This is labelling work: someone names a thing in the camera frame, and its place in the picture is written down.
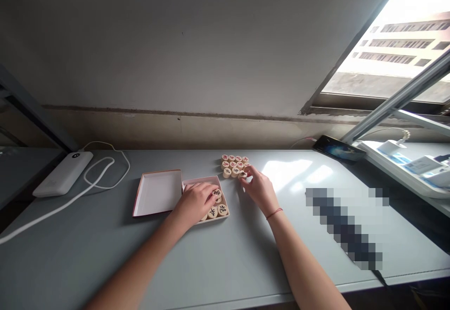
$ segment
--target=pixelated blur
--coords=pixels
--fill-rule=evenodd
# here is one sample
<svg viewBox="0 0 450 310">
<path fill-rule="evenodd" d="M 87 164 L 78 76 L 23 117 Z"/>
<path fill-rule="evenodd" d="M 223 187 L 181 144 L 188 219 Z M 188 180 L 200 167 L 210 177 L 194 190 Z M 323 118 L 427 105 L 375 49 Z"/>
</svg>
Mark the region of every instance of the pixelated blur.
<svg viewBox="0 0 450 310">
<path fill-rule="evenodd" d="M 348 257 L 362 270 L 381 270 L 383 253 L 381 244 L 364 234 L 361 224 L 356 224 L 355 216 L 349 215 L 349 208 L 340 206 L 341 196 L 348 189 L 306 188 L 306 206 L 312 207 L 313 215 L 320 218 L 320 224 L 326 225 L 327 232 L 333 236 Z M 375 198 L 376 206 L 389 206 L 386 189 L 368 189 L 362 194 Z"/>
</svg>

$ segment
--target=hand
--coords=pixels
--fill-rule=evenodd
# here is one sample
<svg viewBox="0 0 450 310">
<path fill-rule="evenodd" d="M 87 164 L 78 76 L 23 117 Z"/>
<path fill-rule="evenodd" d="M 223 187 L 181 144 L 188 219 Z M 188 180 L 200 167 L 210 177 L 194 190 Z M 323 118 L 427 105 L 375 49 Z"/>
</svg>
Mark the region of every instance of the hand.
<svg viewBox="0 0 450 310">
<path fill-rule="evenodd" d="M 253 178 L 250 182 L 247 182 L 245 179 L 240 179 L 242 186 L 258 205 L 259 209 L 261 209 L 264 216 L 270 216 L 280 207 L 277 195 L 275 195 L 275 191 L 273 190 L 272 182 L 253 166 L 248 166 L 244 171 L 249 174 L 249 177 L 252 176 Z"/>
<path fill-rule="evenodd" d="M 191 228 L 216 202 L 215 198 L 211 197 L 211 192 L 217 188 L 219 188 L 217 185 L 205 182 L 187 185 L 171 213 L 174 221 L 185 231 Z"/>
</svg>

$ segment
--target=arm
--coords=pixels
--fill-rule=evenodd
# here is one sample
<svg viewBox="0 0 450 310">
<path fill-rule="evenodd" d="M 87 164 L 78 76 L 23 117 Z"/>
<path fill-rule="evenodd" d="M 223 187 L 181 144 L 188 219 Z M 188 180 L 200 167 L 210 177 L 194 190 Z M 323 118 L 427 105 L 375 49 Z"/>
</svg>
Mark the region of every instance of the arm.
<svg viewBox="0 0 450 310">
<path fill-rule="evenodd" d="M 111 277 L 86 310 L 137 309 L 157 268 L 178 240 L 214 205 L 216 185 L 196 183 L 142 247 Z"/>
<path fill-rule="evenodd" d="M 277 196 L 267 176 L 253 166 L 246 168 L 252 175 L 249 183 L 241 179 L 241 184 L 252 197 L 265 217 L 279 208 Z M 268 219 L 272 229 L 287 279 L 300 309 L 346 309 L 349 305 L 295 232 L 283 211 Z"/>
</svg>

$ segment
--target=box lid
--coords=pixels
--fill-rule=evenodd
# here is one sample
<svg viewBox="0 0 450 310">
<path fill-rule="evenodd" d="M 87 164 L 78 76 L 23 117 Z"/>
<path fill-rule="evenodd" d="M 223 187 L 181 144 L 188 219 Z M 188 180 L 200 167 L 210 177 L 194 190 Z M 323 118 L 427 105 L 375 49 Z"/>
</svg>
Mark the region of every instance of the box lid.
<svg viewBox="0 0 450 310">
<path fill-rule="evenodd" d="M 180 169 L 142 174 L 133 216 L 171 211 L 180 199 L 181 185 Z"/>
</svg>

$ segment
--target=white power bank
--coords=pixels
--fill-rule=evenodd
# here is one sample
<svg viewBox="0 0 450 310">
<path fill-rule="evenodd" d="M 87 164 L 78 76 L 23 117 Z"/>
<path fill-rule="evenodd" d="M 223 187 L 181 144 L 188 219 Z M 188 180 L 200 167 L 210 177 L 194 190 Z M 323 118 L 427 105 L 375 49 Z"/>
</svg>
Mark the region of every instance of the white power bank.
<svg viewBox="0 0 450 310">
<path fill-rule="evenodd" d="M 88 151 L 68 154 L 33 191 L 35 197 L 66 194 L 94 155 Z"/>
</svg>

